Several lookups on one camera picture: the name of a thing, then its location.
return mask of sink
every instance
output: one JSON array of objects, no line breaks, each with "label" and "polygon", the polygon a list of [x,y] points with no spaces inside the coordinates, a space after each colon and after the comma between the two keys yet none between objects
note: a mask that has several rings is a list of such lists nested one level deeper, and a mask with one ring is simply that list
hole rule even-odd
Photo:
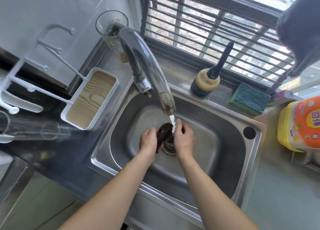
[{"label": "sink", "polygon": [[[170,85],[176,118],[186,121],[197,138],[194,158],[205,173],[239,207],[251,174],[265,126],[189,91]],[[170,122],[159,99],[137,92],[129,84],[94,146],[95,170],[112,178],[139,151],[139,137],[149,127]],[[139,194],[202,226],[194,198],[177,156],[159,150],[147,171]]]}]

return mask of white wall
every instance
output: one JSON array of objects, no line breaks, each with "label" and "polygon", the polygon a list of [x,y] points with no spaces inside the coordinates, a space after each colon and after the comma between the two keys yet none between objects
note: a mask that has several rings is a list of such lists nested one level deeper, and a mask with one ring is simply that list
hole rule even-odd
[{"label": "white wall", "polygon": [[[122,11],[133,27],[128,0],[0,0],[0,46],[21,58],[44,26],[60,23],[74,28],[76,34],[52,30],[45,41],[61,47],[61,56],[79,70],[100,38],[95,20],[107,10]],[[41,46],[31,58],[49,66],[47,73],[66,85],[75,76]]]}]

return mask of sink drain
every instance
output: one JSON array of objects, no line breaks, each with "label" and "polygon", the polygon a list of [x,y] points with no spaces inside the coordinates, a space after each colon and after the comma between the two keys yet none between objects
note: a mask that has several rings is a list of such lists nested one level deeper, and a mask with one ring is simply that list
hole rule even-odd
[{"label": "sink drain", "polygon": [[174,144],[169,143],[168,141],[164,142],[164,147],[162,147],[162,151],[169,156],[177,155],[176,149],[174,148]]}]

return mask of faucet spout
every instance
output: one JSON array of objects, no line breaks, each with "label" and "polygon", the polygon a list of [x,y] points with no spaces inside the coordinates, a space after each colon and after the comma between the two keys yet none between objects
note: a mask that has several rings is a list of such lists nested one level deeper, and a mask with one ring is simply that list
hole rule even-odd
[{"label": "faucet spout", "polygon": [[134,74],[134,83],[138,91],[146,95],[148,91],[152,91],[153,87],[160,99],[164,114],[173,115],[176,111],[173,96],[161,68],[146,42],[134,29],[128,27],[123,27],[120,30],[119,37]]}]

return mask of running water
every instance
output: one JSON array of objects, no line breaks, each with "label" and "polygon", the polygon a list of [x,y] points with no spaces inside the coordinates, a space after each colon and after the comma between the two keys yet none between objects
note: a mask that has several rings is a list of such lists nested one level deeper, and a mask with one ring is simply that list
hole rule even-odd
[{"label": "running water", "polygon": [[174,134],[174,132],[176,131],[176,122],[174,121],[174,115],[170,115],[170,120],[171,120],[171,124],[173,125],[172,134]]}]

